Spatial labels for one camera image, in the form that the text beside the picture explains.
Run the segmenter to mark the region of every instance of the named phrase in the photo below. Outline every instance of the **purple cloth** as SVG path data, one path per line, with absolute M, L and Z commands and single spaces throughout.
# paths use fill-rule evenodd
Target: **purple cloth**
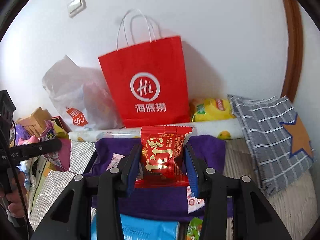
M 20 124 L 16 124 L 16 145 L 19 143 L 19 139 L 28 140 L 30 139 L 30 134 L 28 134 L 27 130 Z
M 128 156 L 137 139 L 103 138 L 96 143 L 97 160 L 92 166 L 91 176 L 102 174 L 114 153 Z M 209 167 L 223 173 L 225 142 L 210 135 L 192 136 L 188 142 L 195 155 L 206 161 Z M 152 220 L 189 222 L 204 215 L 204 207 L 188 214 L 186 187 L 136 188 L 129 198 L 119 198 L 121 214 Z M 96 197 L 92 207 L 97 206 Z M 232 202 L 228 199 L 228 217 L 232 217 Z

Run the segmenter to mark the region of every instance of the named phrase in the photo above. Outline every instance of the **blue package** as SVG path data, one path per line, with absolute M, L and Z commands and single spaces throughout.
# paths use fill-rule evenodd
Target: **blue package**
M 124 240 L 176 240 L 178 238 L 179 222 L 120 216 Z M 97 240 L 96 217 L 94 216 L 91 222 L 91 240 Z

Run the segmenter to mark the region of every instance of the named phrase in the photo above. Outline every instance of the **clear plastic bag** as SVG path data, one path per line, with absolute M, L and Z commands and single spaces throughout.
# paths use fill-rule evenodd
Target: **clear plastic bag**
M 42 78 L 51 102 L 73 131 L 123 126 L 105 84 L 99 82 L 68 56 L 55 63 Z

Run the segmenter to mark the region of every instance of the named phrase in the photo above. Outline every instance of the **small candy packet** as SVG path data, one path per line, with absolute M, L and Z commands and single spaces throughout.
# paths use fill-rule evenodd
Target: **small candy packet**
M 125 156 L 121 155 L 121 154 L 114 153 L 113 157 L 112 157 L 112 159 L 111 159 L 111 161 L 110 161 L 110 163 L 109 163 L 109 165 L 108 165 L 108 167 L 106 169 L 106 171 L 111 169 L 112 167 L 118 166 L 120 160 L 123 157 L 125 157 Z M 141 163 L 139 163 L 139 171 L 138 171 L 138 175 L 137 175 L 136 180 L 140 180 L 140 179 L 143 179 L 143 171 L 142 171 Z
M 188 225 L 186 240 L 199 240 L 201 228 L 202 220 L 193 218 Z
M 188 200 L 188 214 L 199 208 L 204 207 L 204 199 L 197 199 L 195 195 L 191 192 L 190 186 L 187 187 L 187 200 Z
M 70 168 L 70 152 L 71 141 L 65 138 L 64 133 L 56 132 L 54 125 L 50 121 L 45 121 L 47 127 L 41 134 L 40 140 L 48 141 L 55 137 L 59 138 L 59 135 L 63 134 L 59 140 L 62 142 L 62 147 L 59 151 L 44 154 L 44 158 L 50 162 L 49 169 L 53 171 L 69 171 Z
M 188 186 L 182 171 L 182 148 L 192 134 L 192 127 L 144 126 L 141 129 L 144 179 L 135 187 Z

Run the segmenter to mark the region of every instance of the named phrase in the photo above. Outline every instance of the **white wall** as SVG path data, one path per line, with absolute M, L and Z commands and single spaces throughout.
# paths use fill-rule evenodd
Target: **white wall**
M 190 98 L 281 92 L 287 59 L 282 0 L 85 0 L 87 8 L 73 19 L 69 1 L 30 0 L 0 43 L 0 89 L 9 91 L 15 118 L 39 106 L 58 114 L 41 85 L 45 72 L 65 54 L 99 70 L 98 56 L 115 49 L 130 8 L 153 19 L 163 37 L 181 35 Z M 138 42 L 148 39 L 142 24 L 141 17 L 133 21 Z
M 294 100 L 296 108 L 311 139 L 318 158 L 320 157 L 320 32 L 306 11 L 300 7 L 304 54 L 302 71 L 297 94 Z M 310 169 L 318 199 L 320 214 L 320 161 Z

